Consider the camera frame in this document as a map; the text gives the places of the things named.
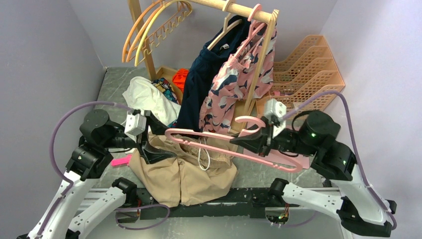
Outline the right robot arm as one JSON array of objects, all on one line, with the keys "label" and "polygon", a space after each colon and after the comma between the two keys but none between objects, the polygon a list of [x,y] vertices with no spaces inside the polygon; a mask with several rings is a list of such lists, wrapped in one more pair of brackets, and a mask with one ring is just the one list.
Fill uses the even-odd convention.
[{"label": "right robot arm", "polygon": [[333,182],[342,193],[340,197],[326,195],[276,178],[268,192],[272,205],[304,206],[331,216],[354,234],[388,238],[393,230],[390,216],[396,210],[396,202],[373,197],[364,184],[355,153],[336,140],[339,124],[318,110],[304,111],[302,115],[306,120],[298,130],[287,128],[272,136],[273,127],[266,125],[250,135],[236,134],[230,142],[260,156],[268,155],[272,149],[283,156],[312,156],[311,168]]}]

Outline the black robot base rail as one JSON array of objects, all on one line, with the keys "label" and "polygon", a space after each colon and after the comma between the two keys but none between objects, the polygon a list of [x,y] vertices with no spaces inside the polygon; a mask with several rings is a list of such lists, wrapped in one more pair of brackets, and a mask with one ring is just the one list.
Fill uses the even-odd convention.
[{"label": "black robot base rail", "polygon": [[[253,219],[266,218],[266,208],[283,208],[281,195],[288,181],[276,178],[269,188],[230,188],[227,195],[192,206],[178,205],[170,208],[171,218],[235,217],[249,216]],[[158,207],[158,201],[145,188],[137,188],[136,200],[125,203],[124,208],[152,205],[152,208],[116,213],[119,223],[134,223],[140,220],[154,220],[166,216],[167,210]]]}]

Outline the pink notched hanger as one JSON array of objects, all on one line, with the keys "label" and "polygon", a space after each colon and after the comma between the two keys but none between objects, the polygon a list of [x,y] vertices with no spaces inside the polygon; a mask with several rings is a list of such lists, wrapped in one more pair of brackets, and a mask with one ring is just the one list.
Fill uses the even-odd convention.
[{"label": "pink notched hanger", "polygon": [[197,147],[200,150],[203,149],[232,157],[247,159],[252,162],[276,168],[284,172],[297,173],[303,170],[303,167],[300,165],[300,163],[294,160],[292,162],[295,164],[295,166],[288,166],[239,153],[237,152],[238,146],[229,142],[229,140],[233,138],[229,135],[213,132],[195,132],[191,129],[169,128],[165,131],[165,136],[175,143]]}]

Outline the beige drawstring shorts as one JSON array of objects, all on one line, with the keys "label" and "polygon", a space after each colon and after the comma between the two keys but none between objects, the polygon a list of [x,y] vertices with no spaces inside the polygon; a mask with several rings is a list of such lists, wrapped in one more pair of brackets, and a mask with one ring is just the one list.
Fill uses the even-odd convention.
[{"label": "beige drawstring shorts", "polygon": [[225,196],[238,174],[232,156],[185,144],[164,135],[149,135],[153,147],[176,154],[147,164],[138,150],[132,154],[130,169],[160,204],[191,206]]}]

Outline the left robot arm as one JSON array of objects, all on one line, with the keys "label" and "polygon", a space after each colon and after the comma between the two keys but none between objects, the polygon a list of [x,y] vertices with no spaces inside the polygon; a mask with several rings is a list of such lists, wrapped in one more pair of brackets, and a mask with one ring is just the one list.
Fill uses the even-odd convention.
[{"label": "left robot arm", "polygon": [[24,239],[84,239],[109,214],[139,217],[154,204],[141,201],[137,185],[120,177],[81,213],[78,208],[104,170],[111,164],[112,148],[135,148],[147,163],[174,157],[174,153],[150,145],[149,132],[163,135],[167,126],[151,111],[130,110],[125,126],[113,122],[107,111],[92,110],[80,126],[82,136],[66,165],[64,180],[47,211]]}]

